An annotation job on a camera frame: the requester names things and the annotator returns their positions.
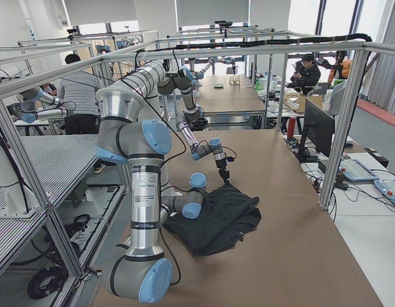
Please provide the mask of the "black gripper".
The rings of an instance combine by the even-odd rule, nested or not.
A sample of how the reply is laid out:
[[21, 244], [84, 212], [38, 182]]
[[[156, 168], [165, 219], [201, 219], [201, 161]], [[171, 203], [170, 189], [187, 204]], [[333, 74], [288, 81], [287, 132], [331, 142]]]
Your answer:
[[227, 158], [216, 160], [216, 166], [218, 168], [219, 175], [221, 176], [224, 184], [230, 184], [229, 178], [229, 170], [227, 169]]

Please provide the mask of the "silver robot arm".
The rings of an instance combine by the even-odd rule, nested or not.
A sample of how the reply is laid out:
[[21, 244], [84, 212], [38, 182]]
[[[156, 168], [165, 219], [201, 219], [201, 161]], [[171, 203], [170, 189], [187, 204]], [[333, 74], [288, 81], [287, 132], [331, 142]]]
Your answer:
[[161, 61], [151, 61], [97, 92], [101, 108], [97, 157], [130, 170], [130, 235], [117, 244], [102, 269], [102, 283], [118, 297], [156, 303], [166, 294], [172, 263], [159, 244], [169, 213], [161, 207], [161, 174], [172, 140], [160, 119], [140, 119], [154, 90], [168, 80]]
[[213, 154], [219, 175], [224, 183], [229, 182], [229, 170], [227, 169], [228, 157], [224, 153], [221, 140], [213, 138], [204, 144], [199, 144], [193, 132], [194, 125], [204, 123], [203, 110], [196, 104], [193, 95], [195, 80], [190, 70], [181, 66], [177, 72], [167, 73], [163, 81], [158, 86], [158, 92], [161, 95], [168, 95], [178, 89], [182, 95], [185, 106], [184, 111], [176, 115], [176, 128], [181, 132], [184, 140], [188, 144], [192, 158], [197, 161], [209, 154]]

